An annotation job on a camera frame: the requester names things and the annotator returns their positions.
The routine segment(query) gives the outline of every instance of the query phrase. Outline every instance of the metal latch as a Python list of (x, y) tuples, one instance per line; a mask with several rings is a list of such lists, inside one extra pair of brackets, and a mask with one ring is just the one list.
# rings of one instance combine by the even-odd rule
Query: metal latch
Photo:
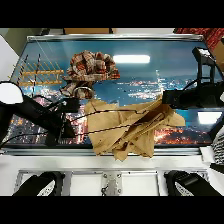
[(121, 172), (103, 172), (102, 196), (119, 196), (122, 193)]

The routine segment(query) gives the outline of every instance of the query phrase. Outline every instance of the plaid shirt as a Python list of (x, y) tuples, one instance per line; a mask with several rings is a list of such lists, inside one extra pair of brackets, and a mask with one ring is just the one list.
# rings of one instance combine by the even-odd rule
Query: plaid shirt
[(69, 76), (62, 76), (67, 82), (67, 86), (60, 89), (61, 93), (80, 99), (90, 99), (93, 97), (93, 93), (88, 89), (79, 88), (76, 91), (76, 88), (80, 87), (80, 82), (82, 83), (82, 87), (92, 89), (92, 85), (96, 81), (120, 78), (118, 69), (115, 67), (115, 62), (109, 54), (101, 52), (94, 54), (86, 50), (72, 57), (67, 74)]

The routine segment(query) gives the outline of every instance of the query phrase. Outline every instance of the tan cloth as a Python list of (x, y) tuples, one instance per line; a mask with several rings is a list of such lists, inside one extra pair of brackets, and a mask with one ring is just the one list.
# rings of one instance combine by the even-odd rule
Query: tan cloth
[(97, 155), (112, 152), (115, 159), (125, 160), (132, 152), (145, 157), (154, 153), (154, 131), (156, 129), (185, 126), (185, 120), (169, 106), (158, 100), (142, 104), (117, 107), (104, 101), (92, 99), (85, 106), (85, 114), (104, 110), (136, 110), (96, 113), (88, 116), (88, 131), (121, 127), (89, 134), (93, 150)]

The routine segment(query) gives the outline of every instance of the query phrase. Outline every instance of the crumpled fabric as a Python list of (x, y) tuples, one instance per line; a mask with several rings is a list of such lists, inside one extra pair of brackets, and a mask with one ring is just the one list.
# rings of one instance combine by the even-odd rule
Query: crumpled fabric
[(92, 98), (91, 89), (96, 81), (120, 78), (115, 62), (109, 54), (87, 50), (72, 57), (67, 74), (68, 76), (62, 76), (67, 85), (60, 89), (61, 93), (81, 99)]
[(112, 152), (115, 159), (121, 161), (125, 160), (129, 153), (153, 157), (155, 130), (185, 126), (184, 118), (169, 105), (162, 104), (161, 96), (153, 102), (123, 107), (91, 99), (85, 106), (86, 115), (104, 110), (135, 110), (101, 112), (87, 117), (88, 132), (114, 128), (89, 134), (96, 155)]

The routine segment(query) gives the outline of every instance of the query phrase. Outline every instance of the red cloth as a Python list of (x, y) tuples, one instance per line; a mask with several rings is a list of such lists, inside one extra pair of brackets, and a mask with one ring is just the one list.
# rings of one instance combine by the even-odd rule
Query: red cloth
[(224, 36), (224, 28), (178, 28), (176, 33), (203, 35), (208, 48), (213, 51)]

